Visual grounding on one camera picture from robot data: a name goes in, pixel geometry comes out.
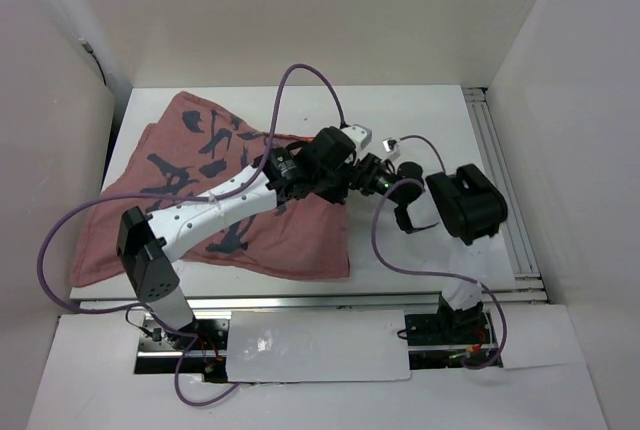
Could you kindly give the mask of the red patterned pillowcase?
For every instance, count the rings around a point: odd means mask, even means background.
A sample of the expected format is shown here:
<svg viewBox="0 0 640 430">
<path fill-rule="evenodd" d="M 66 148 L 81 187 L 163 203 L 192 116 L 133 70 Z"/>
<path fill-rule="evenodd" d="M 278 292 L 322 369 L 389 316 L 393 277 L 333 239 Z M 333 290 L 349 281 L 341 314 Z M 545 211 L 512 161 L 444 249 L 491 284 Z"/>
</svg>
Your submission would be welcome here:
<svg viewBox="0 0 640 430">
<path fill-rule="evenodd" d="M 250 196 L 232 197 L 224 183 L 252 176 L 265 153 L 267 132 L 224 107 L 186 91 L 176 94 L 160 119 L 146 126 L 122 174 L 103 192 L 106 202 L 85 219 L 71 283 L 87 287 L 123 273 L 116 254 L 122 214 L 170 207 L 168 196 L 197 213 L 205 240 L 184 256 L 205 265 L 234 266 L 300 281 L 346 279 L 347 214 L 315 194 L 250 214 Z"/>
</svg>

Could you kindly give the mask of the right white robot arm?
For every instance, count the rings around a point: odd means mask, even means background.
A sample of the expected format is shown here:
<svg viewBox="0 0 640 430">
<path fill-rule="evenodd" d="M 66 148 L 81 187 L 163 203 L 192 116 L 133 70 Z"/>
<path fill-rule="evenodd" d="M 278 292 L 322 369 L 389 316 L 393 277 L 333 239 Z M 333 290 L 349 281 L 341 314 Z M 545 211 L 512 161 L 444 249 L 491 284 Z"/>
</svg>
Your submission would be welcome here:
<svg viewBox="0 0 640 430">
<path fill-rule="evenodd" d="M 457 342 L 484 322 L 486 252 L 507 219 L 508 207 L 501 192 L 474 164 L 463 165 L 453 174 L 429 175 L 424 181 L 421 176 L 422 168 L 413 162 L 392 173 L 380 158 L 368 154 L 356 164 L 349 187 L 365 196 L 377 193 L 394 202 L 396 222 L 408 234 L 420 230 L 411 221 L 409 206 L 423 195 L 431 197 L 453 244 L 447 273 L 421 274 L 446 279 L 438 297 L 434 329 L 444 340 Z"/>
</svg>

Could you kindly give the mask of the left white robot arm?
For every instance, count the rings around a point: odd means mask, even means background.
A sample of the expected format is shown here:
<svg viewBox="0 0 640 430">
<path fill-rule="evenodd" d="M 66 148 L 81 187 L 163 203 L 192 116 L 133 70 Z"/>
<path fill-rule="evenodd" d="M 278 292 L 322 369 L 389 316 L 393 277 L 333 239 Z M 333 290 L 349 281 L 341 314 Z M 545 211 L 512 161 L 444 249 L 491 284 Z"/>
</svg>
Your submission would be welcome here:
<svg viewBox="0 0 640 430">
<path fill-rule="evenodd" d="M 244 219 L 316 194 L 342 202 L 370 130 L 326 127 L 308 142 L 267 148 L 253 165 L 193 199 L 150 214 L 121 216 L 117 255 L 134 293 L 176 349 L 196 340 L 198 323 L 173 267 L 193 247 Z"/>
</svg>

